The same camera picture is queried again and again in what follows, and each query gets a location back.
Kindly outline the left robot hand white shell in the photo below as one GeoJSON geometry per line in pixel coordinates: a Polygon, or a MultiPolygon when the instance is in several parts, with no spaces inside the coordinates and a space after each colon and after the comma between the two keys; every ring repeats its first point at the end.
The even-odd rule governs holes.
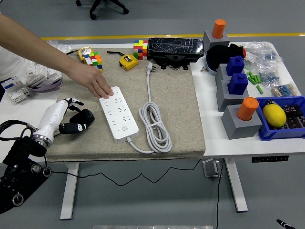
{"type": "Polygon", "coordinates": [[[76,134],[88,128],[95,120],[93,113],[88,109],[80,110],[74,104],[84,105],[75,98],[66,98],[48,107],[39,123],[38,131],[34,132],[33,139],[46,148],[54,141],[54,133],[76,134]],[[62,123],[67,110],[77,111],[70,118],[69,123],[62,123]]]}

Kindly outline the person's hand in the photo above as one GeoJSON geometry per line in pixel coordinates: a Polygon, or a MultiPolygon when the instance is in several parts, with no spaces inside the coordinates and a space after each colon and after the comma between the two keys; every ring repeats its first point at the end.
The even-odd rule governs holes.
{"type": "Polygon", "coordinates": [[[96,67],[76,63],[68,68],[65,74],[76,83],[86,87],[97,98],[108,99],[113,95],[112,88],[96,67]]]}

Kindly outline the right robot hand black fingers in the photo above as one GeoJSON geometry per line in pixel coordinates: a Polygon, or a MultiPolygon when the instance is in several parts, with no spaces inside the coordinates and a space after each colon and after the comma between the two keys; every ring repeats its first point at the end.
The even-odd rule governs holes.
{"type": "Polygon", "coordinates": [[[285,223],[284,221],[280,220],[280,219],[277,219],[276,222],[281,225],[283,228],[285,229],[295,229],[293,226],[285,223]]]}

